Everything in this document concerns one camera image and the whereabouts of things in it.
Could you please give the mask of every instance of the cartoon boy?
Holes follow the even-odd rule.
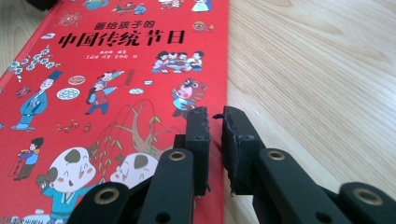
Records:
[[[111,182],[126,185],[129,189],[148,179],[155,173],[158,161],[146,153],[136,152],[121,158],[121,165],[110,176]]]
[[[204,53],[202,51],[195,51],[192,54],[192,58],[189,58],[187,60],[187,62],[190,63],[191,66],[186,68],[186,71],[190,71],[191,69],[194,72],[202,71],[202,57],[204,57]]]
[[[102,84],[96,83],[96,85],[91,90],[92,94],[90,95],[90,98],[87,100],[87,104],[92,104],[92,106],[85,114],[90,115],[98,107],[102,109],[102,114],[107,113],[108,99],[106,96],[116,89],[117,87],[104,89],[104,86]]]
[[[48,176],[37,178],[36,182],[42,188],[41,194],[52,198],[49,224],[54,224],[58,219],[67,223],[78,197],[84,196],[97,185],[83,188],[93,180],[95,174],[96,169],[90,163],[88,150],[84,147],[71,147],[55,159]]]
[[[30,173],[32,173],[33,167],[38,160],[38,154],[40,153],[40,148],[44,143],[44,138],[35,138],[32,140],[29,150],[21,150],[21,153],[18,156],[21,159],[26,160],[25,164],[22,166],[20,173],[14,180],[22,180],[24,178],[29,177]]]
[[[118,71],[118,72],[105,72],[103,73],[99,78],[100,80],[98,80],[96,84],[102,84],[104,86],[104,88],[107,86],[107,84],[113,80],[116,77],[119,77],[120,75],[122,75],[124,73],[124,71]]]

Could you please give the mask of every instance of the red book cover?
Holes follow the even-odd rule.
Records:
[[[65,223],[94,186],[133,188],[198,106],[210,119],[211,190],[195,197],[193,221],[222,223],[221,123],[211,117],[226,104],[228,8],[59,1],[0,78],[0,223]]]

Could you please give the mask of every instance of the black plastic part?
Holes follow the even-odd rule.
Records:
[[[26,2],[42,11],[45,11],[55,6],[58,0],[26,0]]]
[[[107,182],[91,189],[68,219],[69,224],[134,224],[149,190],[151,178],[132,189]]]
[[[263,149],[255,164],[281,223],[351,223],[289,153]]]
[[[373,186],[346,183],[340,188],[337,203],[353,223],[396,223],[396,202]]]
[[[192,223],[193,155],[186,149],[165,151],[143,204],[138,224]]]
[[[209,189],[209,121],[206,107],[197,107],[187,114],[186,148],[194,156],[194,195],[205,195]]]
[[[250,176],[253,158],[265,145],[242,110],[224,106],[223,114],[216,115],[214,119],[223,119],[222,161],[228,171],[232,193],[252,195]]]

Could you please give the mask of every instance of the cartoon face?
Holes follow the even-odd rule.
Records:
[[[192,54],[192,58],[194,58],[194,59],[200,59],[201,56],[199,55],[199,53],[193,53],[193,54]]]
[[[47,90],[49,87],[52,86],[53,82],[54,82],[53,79],[47,78],[46,80],[43,81],[43,83],[41,83],[40,90],[42,91]]]
[[[113,74],[112,73],[104,73],[102,80],[103,81],[110,81],[111,79],[113,79]]]
[[[35,148],[36,148],[36,145],[35,144],[30,144],[30,146],[29,146],[29,150],[35,150]]]
[[[201,21],[197,21],[192,25],[192,29],[196,31],[203,31],[205,28],[205,24]]]
[[[174,59],[177,58],[177,54],[176,54],[176,53],[170,53],[170,54],[168,55],[168,58],[169,58],[170,60],[174,60]]]
[[[176,90],[175,94],[185,100],[192,100],[194,102],[202,100],[205,96],[207,85],[198,80],[189,78],[184,81],[183,85]]]
[[[49,175],[49,186],[63,193],[83,188],[96,174],[84,147],[71,147],[61,153],[49,168],[49,172],[54,170],[56,178],[52,180]]]
[[[96,91],[101,91],[102,89],[105,88],[103,84],[100,83],[96,83],[93,87],[95,88]]]
[[[179,58],[180,60],[187,60],[187,54],[180,54],[180,55],[178,56],[178,58]]]
[[[158,161],[146,153],[129,154],[110,176],[110,181],[124,184],[131,189],[154,175],[157,164]]]

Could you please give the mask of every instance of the wood grain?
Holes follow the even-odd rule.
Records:
[[[0,70],[46,13],[1,1]],[[231,0],[228,105],[322,187],[361,181],[396,198],[396,4]],[[229,196],[225,223],[257,223]]]

